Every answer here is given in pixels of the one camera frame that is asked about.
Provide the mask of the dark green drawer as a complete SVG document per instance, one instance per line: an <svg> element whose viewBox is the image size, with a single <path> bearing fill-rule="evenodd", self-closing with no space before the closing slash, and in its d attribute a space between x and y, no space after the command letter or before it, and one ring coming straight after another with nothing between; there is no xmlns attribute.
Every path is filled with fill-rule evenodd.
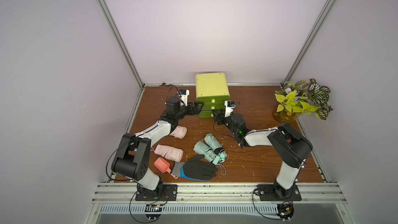
<svg viewBox="0 0 398 224"><path fill-rule="evenodd" d="M225 110L226 106L224 104L224 102L206 102L204 103L201 112L208 112L208 111L212 111L212 110Z"/></svg>
<svg viewBox="0 0 398 224"><path fill-rule="evenodd" d="M217 110L212 111L202 111L198 114L199 118L214 118L214 115L217 113Z"/></svg>
<svg viewBox="0 0 398 224"><path fill-rule="evenodd" d="M197 96L197 102L202 102L205 104L224 104L225 101L229 101L230 96L225 94L225 95L210 95L210 96L205 96L205 95L199 95Z"/></svg>

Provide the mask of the dark green top drawer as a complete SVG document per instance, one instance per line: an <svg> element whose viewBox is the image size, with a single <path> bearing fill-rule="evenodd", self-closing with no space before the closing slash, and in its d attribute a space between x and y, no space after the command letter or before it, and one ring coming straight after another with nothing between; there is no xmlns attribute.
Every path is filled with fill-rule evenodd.
<svg viewBox="0 0 398 224"><path fill-rule="evenodd" d="M225 95L210 95L210 96L205 96L205 95L199 95L197 96L197 102L202 102L205 104L224 104L225 101L229 101L230 96L225 94Z"/></svg>

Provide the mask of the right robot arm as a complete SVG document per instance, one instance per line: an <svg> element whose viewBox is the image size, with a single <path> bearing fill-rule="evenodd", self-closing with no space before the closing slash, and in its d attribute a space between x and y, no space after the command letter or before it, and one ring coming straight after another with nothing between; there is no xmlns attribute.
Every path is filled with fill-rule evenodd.
<svg viewBox="0 0 398 224"><path fill-rule="evenodd" d="M252 130L246 126L241 114L227 116L223 111L213 110L212 115L217 125L228 128L240 147L272 146L276 150L283 162L272 192L279 200L291 198L299 172L313 150L312 143L287 123L264 130Z"/></svg>

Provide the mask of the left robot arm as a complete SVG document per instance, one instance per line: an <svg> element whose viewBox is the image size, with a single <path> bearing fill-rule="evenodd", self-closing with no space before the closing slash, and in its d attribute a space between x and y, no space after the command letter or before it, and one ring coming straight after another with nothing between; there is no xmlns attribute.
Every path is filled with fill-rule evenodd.
<svg viewBox="0 0 398 224"><path fill-rule="evenodd" d="M161 179L149 169L150 149L171 134L185 116L198 115L204 103L188 102L185 96L170 97L166 109L154 125L136 134L126 133L115 151L111 171L134 180L142 188L159 192Z"/></svg>

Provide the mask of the dark green bottom drawer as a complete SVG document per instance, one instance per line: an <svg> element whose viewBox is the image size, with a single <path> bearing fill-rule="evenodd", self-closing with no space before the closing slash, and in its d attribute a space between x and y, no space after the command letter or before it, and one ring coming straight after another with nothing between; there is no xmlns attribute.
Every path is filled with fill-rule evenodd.
<svg viewBox="0 0 398 224"><path fill-rule="evenodd" d="M199 118L214 118L214 115L217 113L217 110L212 111L202 111L198 114Z"/></svg>

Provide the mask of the green pink drawer cabinet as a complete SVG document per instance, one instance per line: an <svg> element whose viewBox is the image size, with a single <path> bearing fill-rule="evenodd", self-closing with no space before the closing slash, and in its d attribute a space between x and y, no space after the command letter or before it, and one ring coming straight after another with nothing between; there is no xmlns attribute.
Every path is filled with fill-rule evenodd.
<svg viewBox="0 0 398 224"><path fill-rule="evenodd" d="M226 75L224 73L197 74L195 77L196 96L229 95Z"/></svg>

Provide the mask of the black blue work glove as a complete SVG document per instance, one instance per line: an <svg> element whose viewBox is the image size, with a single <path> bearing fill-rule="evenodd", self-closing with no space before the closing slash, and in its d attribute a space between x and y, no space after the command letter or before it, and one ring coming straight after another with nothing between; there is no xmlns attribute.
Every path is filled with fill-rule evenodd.
<svg viewBox="0 0 398 224"><path fill-rule="evenodd" d="M214 164L202 161L204 158L204 155L197 155L187 162L175 162L171 174L189 180L211 180L216 177L218 169Z"/></svg>

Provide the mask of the pink plastic scoop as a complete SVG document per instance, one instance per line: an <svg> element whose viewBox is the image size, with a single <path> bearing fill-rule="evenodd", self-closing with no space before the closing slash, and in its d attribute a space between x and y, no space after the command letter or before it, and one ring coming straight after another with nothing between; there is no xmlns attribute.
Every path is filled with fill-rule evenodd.
<svg viewBox="0 0 398 224"><path fill-rule="evenodd" d="M159 157L155 162L154 166L162 173L168 173L170 174L173 178L177 179L178 177L172 174L172 170L170 169L170 163L167 162L165 159L162 157Z"/></svg>

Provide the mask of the amber glass plant vase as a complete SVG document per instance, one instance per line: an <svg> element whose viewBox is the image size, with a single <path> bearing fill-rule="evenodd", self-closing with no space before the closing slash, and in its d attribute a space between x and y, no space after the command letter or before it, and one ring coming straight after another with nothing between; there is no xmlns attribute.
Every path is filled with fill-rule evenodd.
<svg viewBox="0 0 398 224"><path fill-rule="evenodd" d="M274 107L273 111L272 111L272 116L273 118L279 122L279 123L288 123L288 124L292 124L293 122L295 122L299 116L302 113L290 113L288 111L286 111L285 109L283 109L282 111L277 111L278 110L278 104Z"/></svg>

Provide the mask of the left small circuit board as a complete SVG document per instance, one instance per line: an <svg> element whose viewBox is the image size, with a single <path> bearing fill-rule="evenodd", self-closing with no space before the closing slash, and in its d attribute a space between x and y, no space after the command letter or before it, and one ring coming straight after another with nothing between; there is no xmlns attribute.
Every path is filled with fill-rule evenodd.
<svg viewBox="0 0 398 224"><path fill-rule="evenodd" d="M159 219L163 212L163 204L147 204L145 206L144 214L147 217L148 223L155 222Z"/></svg>

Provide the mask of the small circuit board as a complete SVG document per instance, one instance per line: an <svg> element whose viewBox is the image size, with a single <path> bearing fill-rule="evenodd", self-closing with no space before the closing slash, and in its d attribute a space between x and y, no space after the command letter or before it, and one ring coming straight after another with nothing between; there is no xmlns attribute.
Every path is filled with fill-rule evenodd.
<svg viewBox="0 0 398 224"><path fill-rule="evenodd" d="M277 204L277 216L279 216L283 222L285 221L290 222L293 215L294 215L294 206L292 202L285 201L281 204Z"/></svg>
<svg viewBox="0 0 398 224"><path fill-rule="evenodd" d="M163 204L147 204L145 206L144 214L147 217L148 223L155 222L159 219L163 212Z"/></svg>

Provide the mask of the right small circuit board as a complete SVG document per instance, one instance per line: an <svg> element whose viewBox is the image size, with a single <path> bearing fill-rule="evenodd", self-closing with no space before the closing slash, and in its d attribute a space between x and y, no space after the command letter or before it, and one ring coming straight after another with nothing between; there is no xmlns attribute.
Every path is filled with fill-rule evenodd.
<svg viewBox="0 0 398 224"><path fill-rule="evenodd" d="M285 201L281 204L277 204L277 216L279 216L283 222L285 221L290 222L293 215L294 215L294 206L292 202Z"/></svg>

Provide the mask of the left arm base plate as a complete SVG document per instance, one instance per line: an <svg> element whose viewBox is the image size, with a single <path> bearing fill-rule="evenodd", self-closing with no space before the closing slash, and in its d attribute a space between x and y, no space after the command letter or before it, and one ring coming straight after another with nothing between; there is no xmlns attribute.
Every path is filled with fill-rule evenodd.
<svg viewBox="0 0 398 224"><path fill-rule="evenodd" d="M155 190L149 190L137 185L135 201L176 201L178 185L160 184Z"/></svg>

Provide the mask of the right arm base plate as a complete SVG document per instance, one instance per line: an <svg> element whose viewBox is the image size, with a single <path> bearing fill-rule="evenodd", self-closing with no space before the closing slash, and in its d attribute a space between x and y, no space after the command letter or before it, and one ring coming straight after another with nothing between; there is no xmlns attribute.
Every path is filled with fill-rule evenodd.
<svg viewBox="0 0 398 224"><path fill-rule="evenodd" d="M302 201L297 185L286 190L282 186L262 184L255 189L255 195L259 196L261 201Z"/></svg>

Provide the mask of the aluminium front rail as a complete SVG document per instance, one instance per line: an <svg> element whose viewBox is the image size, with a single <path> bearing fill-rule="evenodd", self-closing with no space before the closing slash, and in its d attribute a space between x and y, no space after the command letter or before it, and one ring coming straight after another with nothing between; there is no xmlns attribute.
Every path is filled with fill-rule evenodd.
<svg viewBox="0 0 398 224"><path fill-rule="evenodd" d="M175 183L165 184L161 200L171 203L268 203L274 200L272 184L260 183ZM92 203L129 203L135 198L152 202L137 192L135 183L100 183ZM337 183L298 183L286 200L296 203L345 204L347 200Z"/></svg>

